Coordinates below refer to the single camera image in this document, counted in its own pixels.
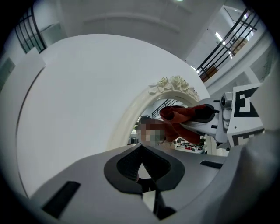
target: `person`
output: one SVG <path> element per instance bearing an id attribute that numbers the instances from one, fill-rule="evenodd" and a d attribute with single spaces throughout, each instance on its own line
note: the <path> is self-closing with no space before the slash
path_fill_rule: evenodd
<path id="1" fill-rule="evenodd" d="M 140 143 L 149 146 L 161 146 L 164 149 L 175 149 L 175 144 L 166 140 L 161 121 L 155 119 L 139 119 L 135 127 Z"/>

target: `red fabric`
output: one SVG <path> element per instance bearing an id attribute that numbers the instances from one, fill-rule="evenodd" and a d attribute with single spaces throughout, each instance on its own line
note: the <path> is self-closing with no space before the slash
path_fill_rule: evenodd
<path id="1" fill-rule="evenodd" d="M 195 109 L 203 109 L 205 105 L 195 107 L 167 106 L 161 109 L 160 115 L 165 122 L 165 136 L 169 142 L 181 136 L 191 143 L 200 143 L 200 135 L 183 128 L 179 123 L 190 120 L 194 117 Z"/>

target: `black railing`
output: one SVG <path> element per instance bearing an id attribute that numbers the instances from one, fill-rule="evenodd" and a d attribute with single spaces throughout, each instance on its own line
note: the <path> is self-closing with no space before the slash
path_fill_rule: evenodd
<path id="1" fill-rule="evenodd" d="M 199 76 L 203 82 L 211 78 L 223 66 L 223 63 L 234 57 L 247 42 L 246 38 L 255 32 L 259 22 L 257 14 L 246 8 L 234 26 L 225 35 L 211 54 L 198 66 Z"/>
<path id="2" fill-rule="evenodd" d="M 46 49 L 46 45 L 35 21 L 33 6 L 23 14 L 14 29 L 25 53 L 34 47 L 37 48 L 39 53 Z"/>
<path id="3" fill-rule="evenodd" d="M 172 106 L 177 102 L 179 103 L 178 100 L 167 99 L 157 109 L 155 109 L 154 112 L 152 112 L 152 117 L 155 118 L 155 117 L 159 116 L 159 112 L 161 111 L 162 108 L 167 107 L 167 106 Z"/>

